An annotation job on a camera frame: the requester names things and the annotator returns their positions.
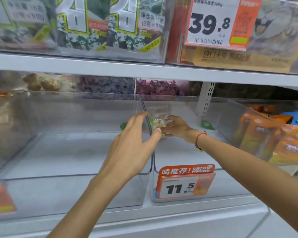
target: hand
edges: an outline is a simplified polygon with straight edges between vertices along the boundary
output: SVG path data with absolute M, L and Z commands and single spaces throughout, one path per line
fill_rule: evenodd
M 167 123 L 166 128 L 161 128 L 161 131 L 166 133 L 167 137 L 178 137 L 184 139 L 187 143 L 194 143 L 195 140 L 192 137 L 195 136 L 195 133 L 200 133 L 199 131 L 191 128 L 181 117 L 170 115 L 167 118 L 172 120 L 170 123 Z
M 126 183 L 143 170 L 161 138 L 161 130 L 157 128 L 149 140 L 142 142 L 141 128 L 147 114 L 140 112 L 130 118 L 126 128 L 111 143 L 99 173 L 114 174 Z

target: seaweed package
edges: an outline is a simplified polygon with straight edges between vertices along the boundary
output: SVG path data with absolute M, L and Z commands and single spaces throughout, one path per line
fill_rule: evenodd
M 59 49 L 64 54 L 102 56 L 111 0 L 57 0 Z
M 54 49 L 54 0 L 0 0 L 0 48 Z
M 288 73 L 298 58 L 298 0 L 263 0 L 246 52 L 199 47 L 196 66 Z
M 108 50 L 120 58 L 162 62 L 165 23 L 166 0 L 112 0 Z

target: packaging label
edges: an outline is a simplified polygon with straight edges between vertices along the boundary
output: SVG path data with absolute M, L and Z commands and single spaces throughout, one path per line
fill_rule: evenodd
M 157 15 L 147 10 L 140 10 L 139 24 L 138 24 L 138 27 L 140 29 L 162 32 L 164 26 L 165 26 L 164 16 Z
M 185 45 L 246 50 L 262 0 L 192 0 Z
M 203 196 L 215 177 L 214 164 L 166 166 L 159 171 L 156 198 Z
M 4 184 L 0 183 L 0 214 L 15 212 L 16 207 Z

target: small snack bag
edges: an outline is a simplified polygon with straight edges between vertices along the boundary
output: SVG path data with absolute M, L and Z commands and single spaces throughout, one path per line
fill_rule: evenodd
M 167 127 L 167 117 L 170 115 L 170 108 L 168 105 L 149 107 L 147 108 L 147 111 L 152 130 Z M 161 139 L 166 138 L 166 134 L 162 133 Z

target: wrapped candy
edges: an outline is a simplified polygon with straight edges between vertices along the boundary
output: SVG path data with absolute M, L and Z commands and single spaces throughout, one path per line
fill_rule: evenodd
M 140 95 L 168 95 L 168 96 L 185 96 L 187 82 L 178 84 L 173 81 L 162 80 L 137 80 L 137 94 Z
M 31 91 L 70 92 L 74 88 L 72 77 L 67 75 L 30 73 L 23 81 Z
M 135 79 L 106 76 L 79 76 L 77 89 L 80 92 L 134 94 Z

